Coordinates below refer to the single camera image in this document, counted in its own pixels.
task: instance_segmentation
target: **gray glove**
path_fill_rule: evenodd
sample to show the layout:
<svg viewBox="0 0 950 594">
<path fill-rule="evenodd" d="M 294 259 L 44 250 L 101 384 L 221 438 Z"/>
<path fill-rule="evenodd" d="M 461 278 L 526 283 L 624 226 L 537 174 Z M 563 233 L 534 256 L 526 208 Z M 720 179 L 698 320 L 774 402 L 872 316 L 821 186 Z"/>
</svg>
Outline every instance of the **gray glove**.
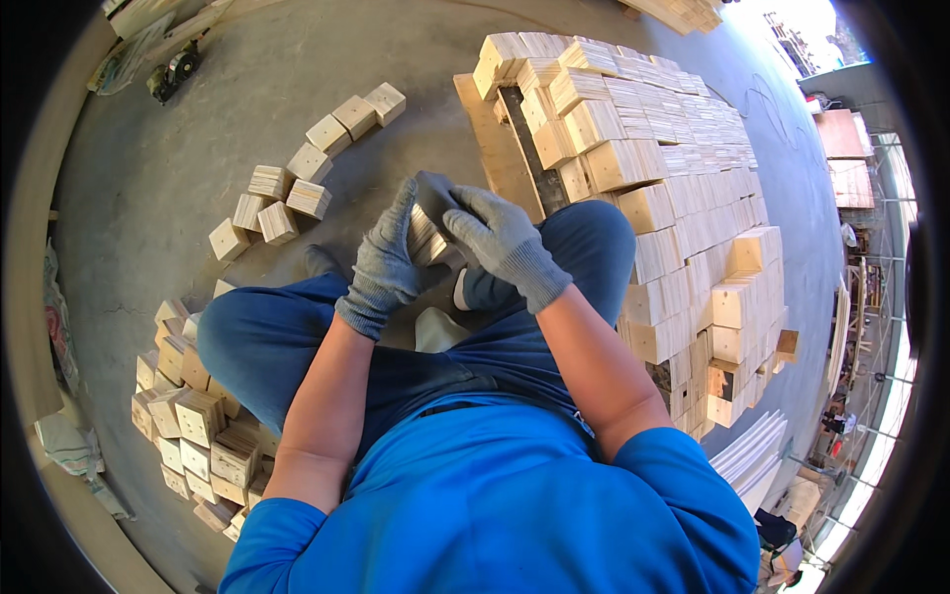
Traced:
<svg viewBox="0 0 950 594">
<path fill-rule="evenodd" d="M 416 182 L 406 180 L 395 202 L 363 238 L 350 292 L 336 301 L 343 321 L 373 340 L 379 340 L 392 312 L 409 305 L 451 272 L 445 264 L 424 268 L 409 259 L 406 237 L 415 201 Z"/>
<path fill-rule="evenodd" d="M 457 185 L 449 193 L 481 220 L 462 210 L 449 210 L 442 216 L 446 229 L 475 252 L 488 273 L 515 285 L 532 315 L 574 280 L 554 263 L 521 207 L 467 185 Z"/>
</svg>

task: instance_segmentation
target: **person wearing blue shirt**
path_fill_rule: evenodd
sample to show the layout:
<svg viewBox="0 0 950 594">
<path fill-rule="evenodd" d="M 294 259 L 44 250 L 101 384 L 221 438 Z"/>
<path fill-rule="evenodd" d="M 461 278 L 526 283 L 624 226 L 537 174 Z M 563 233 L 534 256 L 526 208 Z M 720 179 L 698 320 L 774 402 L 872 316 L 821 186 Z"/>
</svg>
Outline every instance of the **person wearing blue shirt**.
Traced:
<svg viewBox="0 0 950 594">
<path fill-rule="evenodd" d="M 494 321 L 445 353 L 376 346 L 446 277 L 412 264 L 415 181 L 348 283 L 236 289 L 199 325 L 207 370 L 282 440 L 218 591 L 751 592 L 755 525 L 676 430 L 617 321 L 636 239 L 585 201 L 533 226 L 482 189 L 444 224 L 479 266 L 455 301 Z"/>
</svg>

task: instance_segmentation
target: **gray floor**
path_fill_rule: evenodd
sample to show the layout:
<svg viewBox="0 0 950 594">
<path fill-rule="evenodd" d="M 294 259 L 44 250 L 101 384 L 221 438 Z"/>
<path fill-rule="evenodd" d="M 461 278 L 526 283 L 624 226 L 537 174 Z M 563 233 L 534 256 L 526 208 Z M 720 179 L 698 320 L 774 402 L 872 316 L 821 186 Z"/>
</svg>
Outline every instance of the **gray floor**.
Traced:
<svg viewBox="0 0 950 594">
<path fill-rule="evenodd" d="M 620 17 L 614 0 L 485 2 L 500 8 L 289 0 L 214 28 L 202 43 L 204 64 L 168 105 L 147 95 L 144 70 L 118 95 L 86 103 L 57 186 L 61 282 L 108 480 L 138 514 L 123 529 L 176 590 L 216 585 L 231 543 L 165 487 L 158 453 L 129 422 L 135 355 L 152 348 L 156 308 L 163 298 L 185 296 L 200 309 L 216 278 L 270 286 L 299 279 L 300 251 L 310 242 L 352 262 L 399 180 L 418 169 L 484 184 L 451 76 L 474 68 L 482 39 L 494 31 L 576 33 L 663 55 L 750 113 L 769 216 L 782 227 L 786 304 L 790 326 L 802 331 L 801 356 L 758 407 L 731 430 L 716 428 L 704 447 L 719 451 L 778 407 L 797 449 L 810 443 L 841 248 L 814 126 L 773 49 L 729 22 L 681 38 L 649 18 Z M 256 245 L 235 265 L 219 263 L 207 234 L 233 213 L 253 167 L 287 162 L 317 119 L 383 81 L 406 93 L 407 112 L 334 160 L 326 219 L 302 225 L 303 237 L 288 245 Z M 747 92 L 756 85 L 774 104 Z M 447 287 L 431 300 L 446 303 Z M 420 309 L 393 320 L 388 344 L 411 347 Z M 792 473 L 784 469 L 776 485 Z"/>
</svg>

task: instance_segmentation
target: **power tool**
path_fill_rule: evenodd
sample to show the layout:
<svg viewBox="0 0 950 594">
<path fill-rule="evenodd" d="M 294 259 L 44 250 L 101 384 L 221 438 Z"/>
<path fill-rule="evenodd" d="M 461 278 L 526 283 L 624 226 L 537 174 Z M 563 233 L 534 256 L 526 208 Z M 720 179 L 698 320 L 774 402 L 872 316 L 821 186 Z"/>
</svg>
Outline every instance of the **power tool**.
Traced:
<svg viewBox="0 0 950 594">
<path fill-rule="evenodd" d="M 201 57 L 198 55 L 198 41 L 211 28 L 205 29 L 201 34 L 181 47 L 181 51 L 175 54 L 168 66 L 159 66 L 152 71 L 152 75 L 145 81 L 148 86 L 148 92 L 159 100 L 159 103 L 165 105 L 165 102 L 171 99 L 178 87 L 186 80 L 191 78 L 198 66 L 201 64 Z"/>
</svg>

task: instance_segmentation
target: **blue pants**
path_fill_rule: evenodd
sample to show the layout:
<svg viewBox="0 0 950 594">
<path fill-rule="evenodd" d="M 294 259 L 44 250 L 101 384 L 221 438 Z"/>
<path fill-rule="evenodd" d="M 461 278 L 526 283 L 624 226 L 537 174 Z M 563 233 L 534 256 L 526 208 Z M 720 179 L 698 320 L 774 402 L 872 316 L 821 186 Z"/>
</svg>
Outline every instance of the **blue pants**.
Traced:
<svg viewBox="0 0 950 594">
<path fill-rule="evenodd" d="M 554 261 L 574 277 L 607 323 L 615 325 L 634 265 L 630 223 L 612 204 L 585 201 L 562 209 L 538 228 Z M 216 298 L 199 325 L 202 363 L 241 405 L 280 435 L 330 327 L 333 305 L 348 286 L 328 273 L 278 289 L 244 287 Z M 515 393 L 567 414 L 577 411 L 538 322 L 514 287 L 484 270 L 471 270 L 465 275 L 465 302 L 499 314 L 446 353 L 375 348 L 357 460 L 400 420 L 449 393 Z"/>
</svg>

